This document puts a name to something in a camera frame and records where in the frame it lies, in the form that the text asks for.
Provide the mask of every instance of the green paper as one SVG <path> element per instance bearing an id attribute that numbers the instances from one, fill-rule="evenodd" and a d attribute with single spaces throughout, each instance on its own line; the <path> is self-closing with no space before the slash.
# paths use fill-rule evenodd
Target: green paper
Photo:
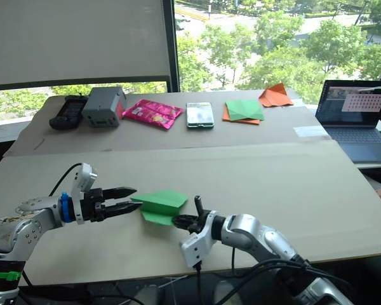
<path id="1" fill-rule="evenodd" d="M 261 105 L 257 100 L 228 100 L 226 106 L 231 121 L 237 119 L 264 120 Z"/>
<path id="2" fill-rule="evenodd" d="M 140 210 L 145 220 L 165 226 L 172 225 L 172 217 L 179 215 L 179 210 L 187 199 L 185 195 L 174 191 L 160 191 L 131 197 L 133 201 L 142 202 Z"/>

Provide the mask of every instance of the pink snack bag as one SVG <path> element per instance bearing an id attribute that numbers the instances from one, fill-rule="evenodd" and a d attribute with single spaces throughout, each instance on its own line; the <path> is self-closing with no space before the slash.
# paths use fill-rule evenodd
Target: pink snack bag
<path id="1" fill-rule="evenodd" d="M 170 129 L 175 118 L 183 113 L 179 107 L 169 106 L 151 100 L 139 100 L 133 107 L 123 112 L 123 116 L 144 123 Z"/>

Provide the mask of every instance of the black device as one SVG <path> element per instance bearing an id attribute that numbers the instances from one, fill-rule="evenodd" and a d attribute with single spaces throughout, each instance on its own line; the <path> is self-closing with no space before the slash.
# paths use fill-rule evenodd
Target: black device
<path id="1" fill-rule="evenodd" d="M 327 80 L 316 118 L 353 162 L 381 163 L 381 81 Z"/>
<path id="2" fill-rule="evenodd" d="M 57 116 L 50 119 L 50 126 L 56 130 L 76 128 L 82 120 L 82 110 L 88 98 L 82 95 L 68 95 Z"/>

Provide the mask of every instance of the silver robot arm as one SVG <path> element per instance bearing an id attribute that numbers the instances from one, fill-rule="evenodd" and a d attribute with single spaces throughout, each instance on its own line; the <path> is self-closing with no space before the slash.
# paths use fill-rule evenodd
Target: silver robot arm
<path id="1" fill-rule="evenodd" d="M 179 215 L 174 225 L 190 231 L 190 237 L 180 243 L 188 267 L 194 267 L 207 258 L 216 241 L 251 254 L 257 262 L 282 259 L 307 267 L 288 240 L 277 230 L 261 224 L 248 214 L 221 217 L 217 211 L 203 210 L 200 197 L 195 197 L 197 217 Z M 301 305 L 352 305 L 351 301 L 330 280 L 317 276 L 302 276 L 302 272 L 274 269 L 287 286 L 294 301 Z"/>
<path id="2" fill-rule="evenodd" d="M 75 173 L 71 195 L 50 196 L 23 202 L 15 213 L 0 218 L 0 304 L 11 305 L 18 295 L 25 262 L 37 242 L 48 230 L 75 221 L 103 221 L 108 217 L 130 213 L 141 204 L 134 202 L 105 206 L 111 198 L 122 198 L 136 190 L 129 187 L 90 189 L 97 173 L 89 164 L 82 163 Z"/>

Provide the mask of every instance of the screen display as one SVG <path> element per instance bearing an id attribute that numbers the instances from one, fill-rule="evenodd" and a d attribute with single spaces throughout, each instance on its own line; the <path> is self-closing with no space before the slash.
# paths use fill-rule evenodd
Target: screen display
<path id="1" fill-rule="evenodd" d="M 369 86 L 328 86 L 323 88 L 316 118 L 323 125 L 376 125 L 381 111 L 381 86 L 370 81 Z"/>
<path id="2" fill-rule="evenodd" d="M 213 125 L 213 111 L 210 103 L 188 103 L 186 107 L 188 125 Z"/>

